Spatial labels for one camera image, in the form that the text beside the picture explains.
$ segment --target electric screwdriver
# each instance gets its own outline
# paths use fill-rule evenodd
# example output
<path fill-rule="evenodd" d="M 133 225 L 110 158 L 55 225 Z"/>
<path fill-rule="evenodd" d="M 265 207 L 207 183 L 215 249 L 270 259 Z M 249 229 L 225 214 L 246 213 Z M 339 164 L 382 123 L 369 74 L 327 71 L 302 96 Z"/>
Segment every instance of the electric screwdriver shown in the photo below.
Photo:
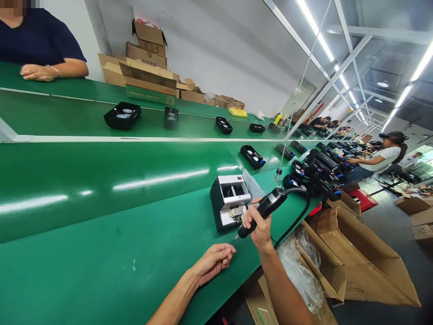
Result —
<path fill-rule="evenodd" d="M 287 196 L 291 192 L 298 192 L 300 194 L 303 194 L 308 197 L 307 192 L 304 190 L 301 190 L 299 188 L 290 188 L 287 190 L 284 190 L 283 188 L 277 187 L 272 190 L 271 193 L 264 196 L 259 201 L 259 206 L 257 207 L 257 211 L 260 213 L 263 219 L 266 219 L 272 212 L 274 212 L 276 209 L 280 207 L 280 205 L 283 204 L 283 202 L 287 199 Z M 250 233 L 254 231 L 254 229 L 257 227 L 257 223 L 255 220 L 251 222 L 251 228 L 247 229 L 243 226 L 240 226 L 238 229 L 238 235 L 235 237 L 235 240 L 240 238 L 246 238 Z"/>

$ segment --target plastic bag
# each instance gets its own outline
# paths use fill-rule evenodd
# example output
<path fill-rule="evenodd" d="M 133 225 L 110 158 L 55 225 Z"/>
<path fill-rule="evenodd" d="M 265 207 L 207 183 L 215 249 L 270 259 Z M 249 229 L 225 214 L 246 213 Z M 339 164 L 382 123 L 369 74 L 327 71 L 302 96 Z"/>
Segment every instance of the plastic bag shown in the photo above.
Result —
<path fill-rule="evenodd" d="M 311 313 L 318 314 L 325 298 L 314 275 L 299 263 L 299 252 L 295 247 L 293 234 L 281 243 L 277 253 L 287 276 L 300 293 L 307 308 Z"/>
<path fill-rule="evenodd" d="M 251 200 L 247 203 L 247 205 L 251 204 L 254 199 L 262 198 L 266 195 L 265 192 L 263 192 L 260 188 L 259 184 L 257 184 L 256 180 L 249 174 L 246 169 L 244 169 L 242 176 L 244 177 L 245 184 L 248 188 L 249 193 L 251 194 Z"/>
<path fill-rule="evenodd" d="M 261 121 L 265 121 L 265 115 L 263 114 L 263 112 L 262 112 L 262 110 L 259 110 L 257 113 L 256 113 L 256 118 L 258 118 L 259 120 L 261 120 Z"/>
<path fill-rule="evenodd" d="M 305 229 L 304 226 L 297 227 L 295 231 L 295 237 L 299 245 L 319 269 L 322 259 L 320 258 L 320 254 L 316 247 L 308 240 L 307 229 Z"/>

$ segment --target ponytail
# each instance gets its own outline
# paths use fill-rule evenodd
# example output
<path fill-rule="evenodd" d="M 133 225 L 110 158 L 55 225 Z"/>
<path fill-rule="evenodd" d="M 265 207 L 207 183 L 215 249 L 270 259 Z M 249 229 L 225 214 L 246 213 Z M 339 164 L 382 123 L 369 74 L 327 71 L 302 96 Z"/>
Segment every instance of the ponytail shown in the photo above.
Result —
<path fill-rule="evenodd" d="M 399 163 L 403 157 L 406 155 L 406 151 L 407 151 L 407 144 L 402 143 L 398 145 L 400 147 L 400 154 L 398 155 L 398 157 L 392 162 L 393 164 Z"/>

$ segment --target person's hand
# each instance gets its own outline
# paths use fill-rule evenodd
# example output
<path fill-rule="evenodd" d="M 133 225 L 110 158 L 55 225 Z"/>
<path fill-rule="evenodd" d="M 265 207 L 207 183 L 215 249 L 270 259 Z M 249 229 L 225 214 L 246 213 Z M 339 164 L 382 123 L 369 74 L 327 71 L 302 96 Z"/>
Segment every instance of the person's hand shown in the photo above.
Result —
<path fill-rule="evenodd" d="M 359 161 L 360 161 L 360 159 L 348 159 L 347 160 L 348 163 L 354 163 L 354 164 L 359 163 Z"/>
<path fill-rule="evenodd" d="M 236 253 L 236 249 L 230 244 L 212 245 L 191 268 L 191 271 L 198 278 L 198 286 L 205 285 L 222 270 L 227 269 L 234 253 Z"/>
<path fill-rule="evenodd" d="M 21 68 L 21 75 L 26 80 L 50 82 L 58 76 L 58 73 L 49 66 L 25 65 Z"/>
<path fill-rule="evenodd" d="M 253 204 L 258 203 L 261 199 L 262 198 L 255 199 Z M 244 228 L 250 229 L 253 220 L 255 220 L 257 224 L 256 229 L 251 233 L 251 239 L 259 251 L 270 248 L 273 249 L 271 241 L 271 219 L 272 214 L 266 219 L 263 219 L 257 211 L 256 206 L 252 204 L 248 207 L 248 211 L 242 216 L 242 225 Z"/>

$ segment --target dark blue shirt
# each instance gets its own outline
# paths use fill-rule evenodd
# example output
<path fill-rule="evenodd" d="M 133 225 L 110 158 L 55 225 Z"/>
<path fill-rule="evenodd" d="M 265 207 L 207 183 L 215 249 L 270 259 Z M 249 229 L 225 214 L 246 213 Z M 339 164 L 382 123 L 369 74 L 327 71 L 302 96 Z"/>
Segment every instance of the dark blue shirt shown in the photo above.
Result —
<path fill-rule="evenodd" d="M 0 61 L 56 65 L 64 59 L 87 62 L 69 28 L 45 9 L 31 9 L 17 28 L 0 20 Z"/>

